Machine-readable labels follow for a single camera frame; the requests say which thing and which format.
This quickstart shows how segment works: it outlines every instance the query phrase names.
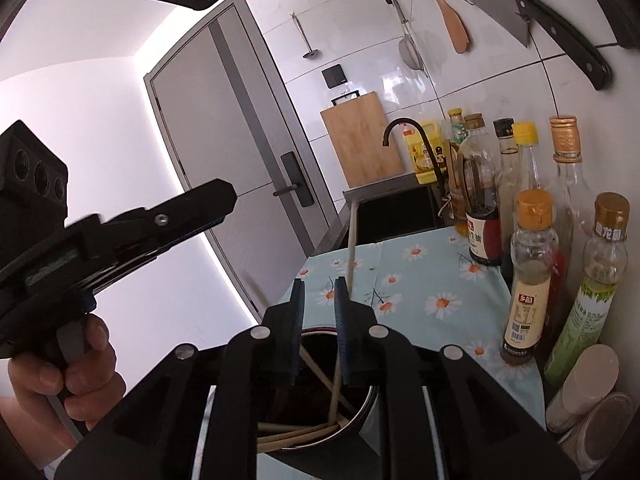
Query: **kitchen door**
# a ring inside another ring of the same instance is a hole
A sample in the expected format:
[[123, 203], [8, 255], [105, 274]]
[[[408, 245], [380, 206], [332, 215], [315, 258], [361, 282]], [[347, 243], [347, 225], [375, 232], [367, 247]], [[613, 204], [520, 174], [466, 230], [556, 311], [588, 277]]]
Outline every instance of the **kitchen door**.
[[257, 319], [337, 220], [318, 163], [245, 0], [223, 0], [145, 77], [184, 189], [238, 194], [207, 233]]

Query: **black bottle cap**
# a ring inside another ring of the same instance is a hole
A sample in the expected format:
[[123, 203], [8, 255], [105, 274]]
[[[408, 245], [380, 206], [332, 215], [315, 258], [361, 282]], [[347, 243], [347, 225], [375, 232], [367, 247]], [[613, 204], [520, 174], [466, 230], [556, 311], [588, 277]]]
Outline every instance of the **black bottle cap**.
[[498, 139], [513, 137], [513, 119], [498, 119], [494, 121], [495, 134]]

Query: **faucet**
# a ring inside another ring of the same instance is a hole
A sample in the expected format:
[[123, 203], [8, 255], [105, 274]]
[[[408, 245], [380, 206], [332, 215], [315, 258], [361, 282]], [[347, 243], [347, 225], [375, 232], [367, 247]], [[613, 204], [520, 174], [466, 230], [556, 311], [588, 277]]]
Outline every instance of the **faucet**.
[[418, 121], [414, 121], [413, 119], [410, 119], [408, 117], [400, 117], [398, 119], [394, 119], [388, 124], [388, 126], [385, 129], [385, 133], [382, 139], [382, 145], [383, 146], [389, 145], [389, 135], [391, 134], [391, 130], [393, 130], [395, 126], [398, 126], [398, 124], [401, 124], [401, 123], [410, 124], [411, 126], [415, 127], [415, 129], [418, 130], [418, 132], [420, 132], [420, 136], [422, 137], [422, 142], [427, 148], [427, 153], [429, 154], [429, 158], [431, 159], [431, 163], [433, 164], [433, 173], [436, 174], [436, 180], [438, 181], [438, 189], [440, 190], [440, 196], [444, 199], [444, 197], [446, 197], [447, 195], [447, 191], [445, 188], [444, 175], [440, 171], [440, 166], [438, 165], [436, 156], [433, 153], [433, 149], [431, 147], [429, 139], [427, 138], [427, 134], [425, 133], [424, 128]]

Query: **white container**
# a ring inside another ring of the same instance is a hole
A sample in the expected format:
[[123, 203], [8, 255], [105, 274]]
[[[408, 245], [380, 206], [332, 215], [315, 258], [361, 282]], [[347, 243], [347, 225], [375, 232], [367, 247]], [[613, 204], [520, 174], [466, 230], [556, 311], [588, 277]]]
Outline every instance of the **white container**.
[[587, 473], [607, 459], [633, 416], [633, 402], [627, 394], [610, 394], [558, 444], [580, 473]]
[[606, 345], [587, 348], [546, 409], [546, 426], [552, 433], [574, 427], [615, 386], [618, 356]]

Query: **cutting board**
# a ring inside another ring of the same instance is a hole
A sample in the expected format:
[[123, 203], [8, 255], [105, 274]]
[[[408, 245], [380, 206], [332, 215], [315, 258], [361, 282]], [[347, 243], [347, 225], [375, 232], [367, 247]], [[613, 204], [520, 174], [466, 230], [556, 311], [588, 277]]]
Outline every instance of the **cutting board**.
[[389, 121], [375, 92], [320, 114], [349, 187], [404, 173], [394, 138], [390, 137], [388, 147], [382, 146], [382, 135]]

